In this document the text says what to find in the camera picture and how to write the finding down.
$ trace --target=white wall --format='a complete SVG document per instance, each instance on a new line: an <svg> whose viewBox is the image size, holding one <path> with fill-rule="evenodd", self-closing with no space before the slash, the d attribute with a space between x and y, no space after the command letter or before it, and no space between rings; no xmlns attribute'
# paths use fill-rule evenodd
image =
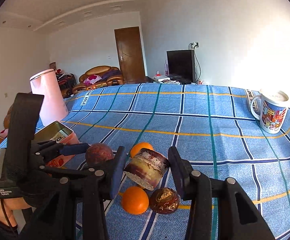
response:
<svg viewBox="0 0 290 240"><path fill-rule="evenodd" d="M45 42L32 31L0 27L0 131L16 94L30 92L29 78L49 68Z"/></svg>
<svg viewBox="0 0 290 240"><path fill-rule="evenodd" d="M99 65L119 68L115 29L139 26L144 45L139 12L117 13L68 26L48 36L51 62L57 68L78 78L88 69Z"/></svg>
<svg viewBox="0 0 290 240"><path fill-rule="evenodd" d="M290 95L288 0L148 0L141 23L149 76L164 71L167 50L199 42L202 80Z"/></svg>

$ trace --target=black monitor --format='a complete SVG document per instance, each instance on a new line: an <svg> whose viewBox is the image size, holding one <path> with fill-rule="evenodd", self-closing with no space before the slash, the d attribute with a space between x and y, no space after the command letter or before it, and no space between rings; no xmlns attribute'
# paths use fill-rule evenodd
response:
<svg viewBox="0 0 290 240"><path fill-rule="evenodd" d="M167 51L169 77L180 82L195 82L195 59L192 49Z"/></svg>

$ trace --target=blue checkered blanket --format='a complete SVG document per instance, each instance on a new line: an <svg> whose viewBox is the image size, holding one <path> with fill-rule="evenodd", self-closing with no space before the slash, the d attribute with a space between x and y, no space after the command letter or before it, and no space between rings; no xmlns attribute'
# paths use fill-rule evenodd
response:
<svg viewBox="0 0 290 240"><path fill-rule="evenodd" d="M248 96L257 92L205 85L135 84L84 91L66 99L63 123L81 142L103 142L127 151L149 142L165 156L176 146L180 156L211 178L234 177L247 192L276 239L290 236L290 109L278 134L261 130L249 110ZM42 128L39 121L37 129ZM80 169L84 154L67 168ZM123 177L120 192L135 185ZM170 171L159 187L175 188ZM110 239L184 239L190 201L181 201L171 215L148 209L130 215L121 196L106 201ZM77 239L82 239L81 204L77 208ZM217 200L213 200L212 240L217 239Z"/></svg>

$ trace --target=pink trash can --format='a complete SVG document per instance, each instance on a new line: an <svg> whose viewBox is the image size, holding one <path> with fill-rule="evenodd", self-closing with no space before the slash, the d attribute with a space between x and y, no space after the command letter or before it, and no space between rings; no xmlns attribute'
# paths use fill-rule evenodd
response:
<svg viewBox="0 0 290 240"><path fill-rule="evenodd" d="M61 121L68 115L68 109L53 69L44 70L32 76L29 80L33 94L44 95L39 113L44 126L54 121Z"/></svg>

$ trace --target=pink cushion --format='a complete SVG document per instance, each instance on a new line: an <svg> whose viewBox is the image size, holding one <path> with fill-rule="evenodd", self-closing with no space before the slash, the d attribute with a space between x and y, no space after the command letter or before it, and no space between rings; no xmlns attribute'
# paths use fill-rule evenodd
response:
<svg viewBox="0 0 290 240"><path fill-rule="evenodd" d="M84 80L84 84L89 86L95 84L97 81L101 80L102 78L98 75L90 75L88 78Z"/></svg>

